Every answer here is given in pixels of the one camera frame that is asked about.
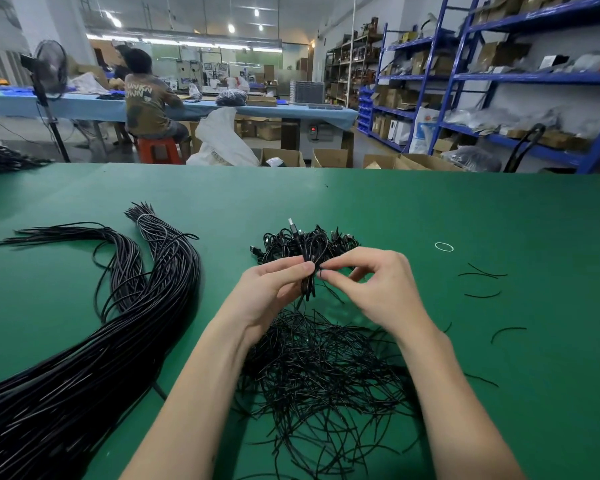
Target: white pillar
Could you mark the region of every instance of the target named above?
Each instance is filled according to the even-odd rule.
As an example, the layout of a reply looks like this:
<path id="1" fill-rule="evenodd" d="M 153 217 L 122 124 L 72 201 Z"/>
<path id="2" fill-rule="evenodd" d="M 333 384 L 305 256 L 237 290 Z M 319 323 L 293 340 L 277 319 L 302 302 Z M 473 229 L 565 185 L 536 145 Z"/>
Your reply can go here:
<path id="1" fill-rule="evenodd" d="M 55 40 L 79 64 L 95 64 L 77 0 L 11 0 L 32 55 L 42 40 Z"/>

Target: standing fan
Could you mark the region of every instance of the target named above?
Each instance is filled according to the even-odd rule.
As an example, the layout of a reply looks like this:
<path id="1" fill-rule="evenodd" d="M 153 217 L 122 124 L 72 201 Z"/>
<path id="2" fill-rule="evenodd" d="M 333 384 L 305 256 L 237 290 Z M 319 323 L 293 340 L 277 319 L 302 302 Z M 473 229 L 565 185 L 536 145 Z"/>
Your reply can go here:
<path id="1" fill-rule="evenodd" d="M 60 99 L 66 90 L 68 74 L 66 52 L 55 40 L 42 40 L 36 48 L 36 56 L 29 57 L 21 54 L 20 63 L 31 72 L 33 94 L 38 98 L 40 106 L 45 109 L 60 154 L 64 161 L 69 163 L 71 160 L 58 132 L 57 120 L 51 113 L 47 97 L 47 94 L 53 94 L 56 95 L 55 100 Z"/>

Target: workbench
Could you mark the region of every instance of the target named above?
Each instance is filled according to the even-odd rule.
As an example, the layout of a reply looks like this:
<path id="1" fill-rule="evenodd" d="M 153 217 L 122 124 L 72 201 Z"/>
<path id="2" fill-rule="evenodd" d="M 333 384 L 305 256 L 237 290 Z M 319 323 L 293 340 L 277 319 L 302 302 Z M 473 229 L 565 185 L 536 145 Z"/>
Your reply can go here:
<path id="1" fill-rule="evenodd" d="M 158 379 L 167 392 L 254 265 L 249 246 L 261 246 L 263 234 L 289 217 L 303 229 L 338 226 L 364 246 L 408 256 L 433 321 L 443 330 L 452 323 L 448 335 L 463 370 L 499 386 L 469 379 L 529 478 L 600 478 L 600 175 L 54 164 L 0 175 L 0 239 L 13 229 L 98 221 L 137 240 L 150 266 L 146 243 L 123 214 L 131 201 L 151 203 L 169 224 L 200 236 L 200 304 Z M 454 251 L 439 251 L 436 242 Z M 0 380 L 97 329 L 95 245 L 0 248 Z M 472 271 L 468 262 L 508 276 L 458 276 Z M 465 296 L 497 291 L 489 299 Z M 350 302 L 317 292 L 309 310 L 368 324 Z M 528 330 L 490 343 L 512 326 Z M 161 405 L 149 391 L 85 478 L 117 479 Z M 272 445 L 247 444 L 270 439 L 270 429 L 267 418 L 238 421 L 231 413 L 215 478 L 272 473 Z M 401 451 L 419 430 L 396 418 L 384 444 Z M 372 479 L 434 477 L 426 440 L 401 456 L 377 450 L 367 463 Z M 285 454 L 279 464 L 280 473 L 306 478 Z"/>
<path id="2" fill-rule="evenodd" d="M 127 110 L 124 100 L 97 99 L 95 95 L 67 93 L 62 99 L 50 101 L 49 106 L 56 118 L 87 121 L 126 121 Z M 167 116 L 176 121 L 198 121 L 212 111 L 220 108 L 215 101 L 199 101 L 196 103 L 184 100 L 184 109 L 166 108 Z M 312 109 L 300 105 L 241 106 L 236 108 L 238 114 L 257 116 L 259 118 L 282 118 L 284 123 L 298 126 L 297 148 L 305 157 L 311 159 L 313 147 L 339 149 L 342 147 L 342 131 L 353 126 L 358 112 L 352 109 Z M 21 116 L 24 118 L 40 118 L 43 110 L 39 108 L 33 94 L 0 91 L 0 116 Z M 320 139 L 322 124 L 327 123 L 323 131 L 325 137 Z M 104 151 L 104 142 L 96 126 L 96 136 Z M 317 136 L 310 128 L 317 128 Z"/>

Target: red stool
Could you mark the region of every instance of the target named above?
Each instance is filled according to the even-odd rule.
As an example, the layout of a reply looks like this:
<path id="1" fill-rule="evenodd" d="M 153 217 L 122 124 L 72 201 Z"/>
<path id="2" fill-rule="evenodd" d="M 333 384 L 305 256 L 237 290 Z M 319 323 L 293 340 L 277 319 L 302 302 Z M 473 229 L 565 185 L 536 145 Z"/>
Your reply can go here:
<path id="1" fill-rule="evenodd" d="M 164 146 L 167 149 L 167 160 L 157 160 L 153 153 L 154 146 Z M 138 138 L 138 153 L 140 153 L 140 163 L 167 163 L 173 165 L 183 165 L 178 148 L 173 138 L 163 139 L 144 139 Z"/>

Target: blue table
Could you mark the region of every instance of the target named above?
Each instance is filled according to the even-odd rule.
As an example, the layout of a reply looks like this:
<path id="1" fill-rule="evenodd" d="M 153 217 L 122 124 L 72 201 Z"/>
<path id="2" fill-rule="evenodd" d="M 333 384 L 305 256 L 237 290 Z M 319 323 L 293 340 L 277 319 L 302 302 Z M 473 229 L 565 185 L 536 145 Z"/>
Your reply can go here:
<path id="1" fill-rule="evenodd" d="M 167 115 L 177 121 L 197 121 L 204 118 L 219 106 L 213 101 L 191 103 L 184 101 L 184 110 L 168 108 Z M 62 99 L 50 103 L 56 118 L 88 121 L 125 121 L 125 102 L 123 100 L 97 99 L 94 95 L 65 94 Z M 353 126 L 358 112 L 352 109 L 340 111 L 332 109 L 309 109 L 307 106 L 278 105 L 276 107 L 242 106 L 238 114 L 260 118 L 284 118 L 295 120 L 323 120 L 337 128 L 347 130 Z M 39 118 L 40 113 L 36 97 L 26 93 L 0 91 L 0 116 L 21 116 Z"/>

